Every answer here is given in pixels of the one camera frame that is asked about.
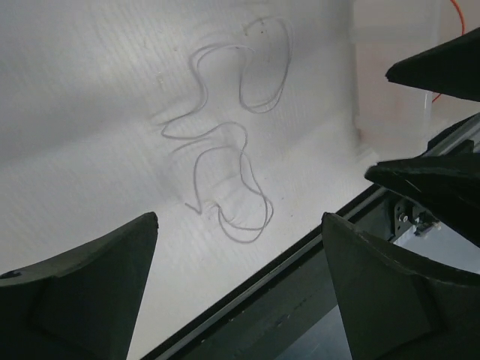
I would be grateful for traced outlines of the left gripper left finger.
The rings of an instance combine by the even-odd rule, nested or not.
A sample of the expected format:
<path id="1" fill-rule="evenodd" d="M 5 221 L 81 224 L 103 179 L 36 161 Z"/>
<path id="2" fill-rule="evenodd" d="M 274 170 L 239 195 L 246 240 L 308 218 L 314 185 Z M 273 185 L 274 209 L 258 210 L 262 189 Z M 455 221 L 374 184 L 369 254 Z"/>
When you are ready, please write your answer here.
<path id="1" fill-rule="evenodd" d="M 143 214 L 1 275 L 2 359 L 126 359 L 158 239 Z"/>

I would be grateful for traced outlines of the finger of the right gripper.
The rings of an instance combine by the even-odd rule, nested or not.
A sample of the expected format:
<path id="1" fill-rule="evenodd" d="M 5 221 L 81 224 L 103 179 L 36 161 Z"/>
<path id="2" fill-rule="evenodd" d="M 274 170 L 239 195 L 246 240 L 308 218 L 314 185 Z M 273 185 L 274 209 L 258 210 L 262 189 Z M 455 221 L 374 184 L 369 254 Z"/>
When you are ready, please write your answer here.
<path id="1" fill-rule="evenodd" d="M 420 206 L 479 246 L 479 155 L 455 154 L 390 160 L 364 177 Z"/>
<path id="2" fill-rule="evenodd" d="M 479 29 L 391 66 L 390 83 L 479 101 Z"/>

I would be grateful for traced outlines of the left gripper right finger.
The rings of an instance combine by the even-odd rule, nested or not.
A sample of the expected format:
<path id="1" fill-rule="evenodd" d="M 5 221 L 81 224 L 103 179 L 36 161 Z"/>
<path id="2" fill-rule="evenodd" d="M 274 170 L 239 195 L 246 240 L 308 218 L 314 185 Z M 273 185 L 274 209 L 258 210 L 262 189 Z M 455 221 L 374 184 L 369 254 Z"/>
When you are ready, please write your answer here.
<path id="1" fill-rule="evenodd" d="M 479 275 L 377 238 L 337 214 L 322 242 L 353 359 L 478 359 Z"/>

